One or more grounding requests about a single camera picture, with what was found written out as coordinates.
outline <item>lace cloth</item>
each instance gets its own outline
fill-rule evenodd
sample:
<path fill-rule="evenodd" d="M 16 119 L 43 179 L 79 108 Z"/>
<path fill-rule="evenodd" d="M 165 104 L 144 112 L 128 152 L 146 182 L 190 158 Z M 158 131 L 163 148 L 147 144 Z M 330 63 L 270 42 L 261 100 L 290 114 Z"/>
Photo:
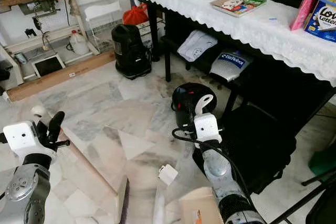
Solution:
<path fill-rule="evenodd" d="M 289 30 L 298 10 L 268 0 L 261 8 L 236 18 L 213 9 L 214 0 L 150 0 L 191 18 L 209 28 L 249 43 L 290 67 L 313 73 L 320 80 L 336 86 L 336 44 L 299 29 Z"/>

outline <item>vacuum cleaner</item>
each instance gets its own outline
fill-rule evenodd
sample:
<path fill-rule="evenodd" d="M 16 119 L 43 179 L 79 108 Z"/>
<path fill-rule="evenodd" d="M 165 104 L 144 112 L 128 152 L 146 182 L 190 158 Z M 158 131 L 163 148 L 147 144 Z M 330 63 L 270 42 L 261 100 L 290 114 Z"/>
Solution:
<path fill-rule="evenodd" d="M 117 25 L 112 40 L 118 72 L 131 80 L 151 72 L 151 52 L 143 45 L 137 26 Z"/>

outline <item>white container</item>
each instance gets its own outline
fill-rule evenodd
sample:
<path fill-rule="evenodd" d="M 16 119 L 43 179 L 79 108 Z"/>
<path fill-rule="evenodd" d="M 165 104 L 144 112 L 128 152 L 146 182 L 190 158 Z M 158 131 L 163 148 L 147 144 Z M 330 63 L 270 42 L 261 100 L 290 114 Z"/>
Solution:
<path fill-rule="evenodd" d="M 85 38 L 75 30 L 72 31 L 70 44 L 77 55 L 85 55 L 90 51 Z"/>

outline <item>white wall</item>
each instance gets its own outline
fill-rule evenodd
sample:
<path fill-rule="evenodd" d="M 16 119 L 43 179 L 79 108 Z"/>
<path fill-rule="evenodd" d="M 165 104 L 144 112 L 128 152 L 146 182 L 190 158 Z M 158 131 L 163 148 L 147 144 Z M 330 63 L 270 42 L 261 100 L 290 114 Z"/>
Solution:
<path fill-rule="evenodd" d="M 130 0 L 119 0 L 123 11 L 131 8 Z M 43 30 L 53 30 L 67 26 L 64 3 L 59 4 L 61 11 L 57 15 L 42 18 Z M 26 39 L 24 30 L 26 28 L 35 28 L 32 17 L 33 15 L 24 15 L 18 6 L 13 6 L 12 11 L 0 14 L 0 41 L 2 44 L 13 44 Z M 76 22 L 75 19 L 70 19 L 71 23 Z"/>

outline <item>plastic bag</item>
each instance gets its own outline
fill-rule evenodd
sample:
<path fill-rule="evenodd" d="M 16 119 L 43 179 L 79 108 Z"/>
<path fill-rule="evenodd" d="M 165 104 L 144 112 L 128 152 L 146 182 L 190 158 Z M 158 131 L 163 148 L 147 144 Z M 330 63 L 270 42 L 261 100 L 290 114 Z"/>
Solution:
<path fill-rule="evenodd" d="M 139 7 L 133 6 L 122 16 L 122 21 L 125 25 L 138 25 L 148 21 L 148 17 L 144 12 L 147 9 L 146 4 L 141 4 Z"/>

